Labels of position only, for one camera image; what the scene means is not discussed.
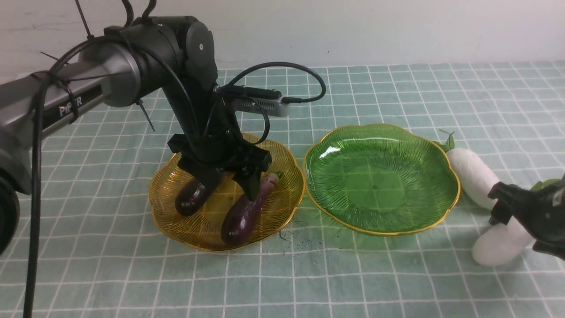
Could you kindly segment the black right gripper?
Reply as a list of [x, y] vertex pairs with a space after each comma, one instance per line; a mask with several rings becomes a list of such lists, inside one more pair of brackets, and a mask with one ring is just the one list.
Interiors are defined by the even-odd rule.
[[488, 198], [495, 201], [489, 223], [503, 225], [507, 233], [523, 232], [533, 239], [533, 251], [565, 258], [564, 178], [537, 182], [531, 189], [515, 184], [495, 183]]

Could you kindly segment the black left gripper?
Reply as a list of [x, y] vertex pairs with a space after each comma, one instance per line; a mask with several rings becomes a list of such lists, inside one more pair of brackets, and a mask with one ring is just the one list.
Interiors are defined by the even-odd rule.
[[177, 166], [207, 190], [221, 183], [221, 170], [235, 171], [233, 180], [249, 201], [260, 192], [260, 180], [272, 163], [271, 153], [246, 139], [237, 129], [225, 129], [205, 137], [175, 134], [169, 149], [180, 155]]

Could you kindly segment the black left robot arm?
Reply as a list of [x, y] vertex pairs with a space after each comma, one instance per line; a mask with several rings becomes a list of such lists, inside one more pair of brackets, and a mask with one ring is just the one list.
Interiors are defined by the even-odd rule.
[[222, 101], [212, 32], [194, 17], [150, 17], [111, 26], [71, 49], [48, 71], [1, 85], [1, 250], [14, 237], [17, 193], [32, 192], [29, 151], [101, 103], [131, 106], [163, 89], [182, 135], [169, 142], [179, 167], [209, 187], [220, 172], [233, 173], [248, 199], [256, 199], [270, 154], [243, 138], [233, 108]]

